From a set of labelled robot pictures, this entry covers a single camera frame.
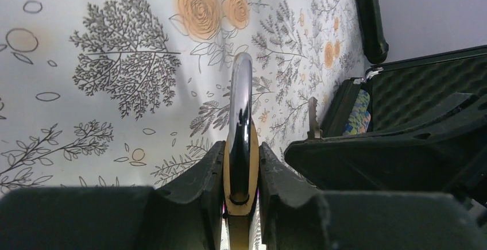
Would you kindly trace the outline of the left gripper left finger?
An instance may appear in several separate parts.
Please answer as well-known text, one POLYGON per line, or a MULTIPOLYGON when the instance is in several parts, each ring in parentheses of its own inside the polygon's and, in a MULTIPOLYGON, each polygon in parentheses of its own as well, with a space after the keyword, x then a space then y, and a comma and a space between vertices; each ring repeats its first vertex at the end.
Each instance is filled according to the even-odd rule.
POLYGON ((40 187, 1 199, 2 249, 219 249, 225 143, 166 185, 40 187))

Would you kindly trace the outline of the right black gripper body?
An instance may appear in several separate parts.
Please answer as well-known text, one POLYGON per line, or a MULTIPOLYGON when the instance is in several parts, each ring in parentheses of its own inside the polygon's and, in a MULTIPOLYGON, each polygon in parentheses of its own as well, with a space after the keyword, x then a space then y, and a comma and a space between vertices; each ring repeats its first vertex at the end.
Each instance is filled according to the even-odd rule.
POLYGON ((479 226, 486 226, 486 153, 477 154, 445 187, 479 226))

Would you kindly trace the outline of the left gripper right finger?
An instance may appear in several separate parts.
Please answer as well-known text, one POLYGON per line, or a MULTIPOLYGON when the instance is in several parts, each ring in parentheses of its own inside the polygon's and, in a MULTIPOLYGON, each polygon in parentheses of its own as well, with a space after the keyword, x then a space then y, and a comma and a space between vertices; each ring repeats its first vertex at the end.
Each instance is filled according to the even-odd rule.
POLYGON ((443 193, 322 191, 263 143, 260 222, 268 249, 485 249, 465 208, 443 193))

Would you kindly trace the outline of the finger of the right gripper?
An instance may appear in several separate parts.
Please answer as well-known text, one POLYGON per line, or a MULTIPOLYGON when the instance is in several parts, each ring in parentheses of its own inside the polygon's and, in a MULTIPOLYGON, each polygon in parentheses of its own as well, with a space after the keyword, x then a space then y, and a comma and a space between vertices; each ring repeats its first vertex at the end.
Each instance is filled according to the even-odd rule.
POLYGON ((486 163, 486 127, 295 141, 284 160, 321 190, 450 193, 486 163))
POLYGON ((415 130, 437 124, 443 120, 458 114, 479 100, 479 96, 470 93, 453 93, 442 100, 439 104, 430 108, 418 118, 412 119, 404 124, 394 126, 388 129, 367 132, 365 135, 371 137, 377 136, 394 136, 413 132, 415 130))

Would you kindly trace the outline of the brass padlock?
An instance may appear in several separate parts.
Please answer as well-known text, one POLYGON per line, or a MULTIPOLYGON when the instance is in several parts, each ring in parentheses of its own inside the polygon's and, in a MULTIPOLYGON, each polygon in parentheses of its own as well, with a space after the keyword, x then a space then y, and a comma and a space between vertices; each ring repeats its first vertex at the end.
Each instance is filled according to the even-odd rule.
POLYGON ((229 133, 223 157, 225 224, 229 249, 251 249, 251 226, 258 200, 259 145, 252 120, 252 57, 233 61, 229 133))

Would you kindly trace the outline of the silver padlock key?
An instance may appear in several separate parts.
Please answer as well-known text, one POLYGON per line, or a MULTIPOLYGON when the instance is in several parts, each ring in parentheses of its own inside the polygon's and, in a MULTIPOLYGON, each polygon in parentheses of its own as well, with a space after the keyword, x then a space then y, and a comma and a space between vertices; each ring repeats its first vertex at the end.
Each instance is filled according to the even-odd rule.
POLYGON ((307 132, 307 138, 309 140, 320 140, 322 138, 322 130, 320 129, 319 123, 317 121, 317 99, 315 97, 310 97, 308 99, 308 123, 309 130, 307 132))

